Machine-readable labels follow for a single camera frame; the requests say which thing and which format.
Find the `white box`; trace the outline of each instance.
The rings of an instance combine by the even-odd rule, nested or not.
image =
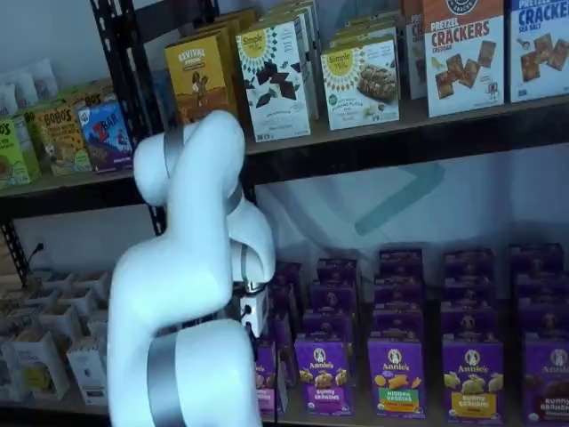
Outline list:
[[[566,0],[512,0],[509,96],[512,102],[569,93]]]
[[[392,38],[374,39],[322,54],[330,129],[377,125],[399,119],[397,69]],[[370,83],[382,81],[382,93]]]
[[[430,117],[504,103],[502,6],[423,0]]]
[[[26,329],[13,343],[24,379],[36,399],[60,400],[69,388],[52,334]]]
[[[310,135],[301,20],[259,22],[237,36],[257,142]]]
[[[21,402],[30,389],[24,381],[13,341],[13,336],[0,336],[0,400]]]
[[[84,338],[68,351],[73,375],[86,405],[106,406],[107,367],[101,342]]]

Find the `pretzel crackers box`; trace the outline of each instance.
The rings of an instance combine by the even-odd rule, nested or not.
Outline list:
[[[569,93],[566,0],[513,0],[509,41],[512,102]]]
[[[425,418],[421,342],[417,334],[372,331],[367,348],[376,414]]]
[[[300,334],[294,343],[310,415],[352,415],[346,343],[326,333]]]
[[[431,117],[504,103],[503,2],[423,0]]]

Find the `cracker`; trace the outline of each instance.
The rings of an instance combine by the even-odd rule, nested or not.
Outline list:
[[[478,63],[485,68],[492,66],[494,59],[494,51],[496,50],[496,43],[485,40],[480,45],[480,53],[478,54]]]
[[[537,52],[529,52],[522,55],[522,77],[525,82],[540,77],[540,65],[537,62]]]
[[[437,81],[438,99],[442,100],[454,94],[453,81],[449,77],[448,71],[443,71],[435,76]]]
[[[533,40],[535,52],[537,53],[536,60],[539,64],[549,61],[553,53],[553,44],[551,43],[551,34],[544,34],[541,37]]]
[[[480,70],[480,64],[473,60],[467,60],[466,66],[464,67],[463,78],[459,80],[461,85],[465,85],[472,89],[474,82],[477,80],[478,71]]]
[[[549,57],[548,65],[558,71],[563,69],[565,65],[565,60],[567,59],[567,54],[569,53],[569,42],[560,38],[555,43],[555,48],[553,53]]]

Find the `purple box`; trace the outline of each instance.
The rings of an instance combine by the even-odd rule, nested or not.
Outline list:
[[[380,277],[408,276],[423,279],[420,249],[383,249],[380,251]]]
[[[300,334],[294,343],[310,415],[352,415],[351,371],[343,339]]]
[[[495,334],[443,339],[449,423],[502,424],[503,372],[503,348]]]
[[[374,331],[367,342],[377,415],[425,418],[421,342],[413,331]]]
[[[525,334],[523,417],[526,425],[569,425],[569,334]]]
[[[271,313],[268,320],[268,330],[275,337],[279,358],[284,362],[285,368],[281,371],[284,383],[287,386],[296,384],[296,358],[294,357],[294,340],[291,331],[291,323],[286,311]]]
[[[257,400],[262,414],[275,413],[275,343],[268,337],[259,339],[257,363],[255,365],[255,382],[257,384]],[[288,395],[285,379],[279,375],[276,379],[276,410],[279,414],[286,411]]]

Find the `cardboard box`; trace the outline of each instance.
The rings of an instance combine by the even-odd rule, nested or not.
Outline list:
[[[423,0],[429,116],[504,103],[503,2]]]
[[[255,382],[257,384],[257,400],[259,410],[264,415],[273,415],[276,410],[283,414],[288,406],[285,378],[280,375],[276,379],[275,396],[275,372],[276,372],[275,343],[267,338],[261,338],[257,347],[257,362],[255,364]]]
[[[514,0],[509,11],[512,102],[569,93],[569,12],[564,0]]]
[[[407,75],[411,99],[427,96],[427,70],[425,63],[425,35],[423,33],[423,9],[421,0],[403,0],[405,16],[405,41],[407,51]]]
[[[77,110],[95,171],[132,169],[132,145],[118,102]]]
[[[309,415],[351,416],[351,371],[343,339],[300,334],[294,349]]]
[[[372,39],[325,51],[322,70],[330,129],[398,120],[396,64],[393,38]]]
[[[237,36],[257,142],[310,135],[301,20],[260,22]]]
[[[29,184],[40,174],[24,117],[0,119],[0,189]]]
[[[36,399],[61,400],[69,388],[50,332],[26,329],[14,341],[24,378]]]
[[[165,50],[183,124],[224,109],[237,116],[233,61],[226,28],[182,38]]]
[[[373,331],[367,348],[376,415],[425,418],[425,375],[417,334]]]
[[[104,345],[93,338],[84,338],[68,350],[68,360],[88,406],[106,406],[107,364],[103,357]]]

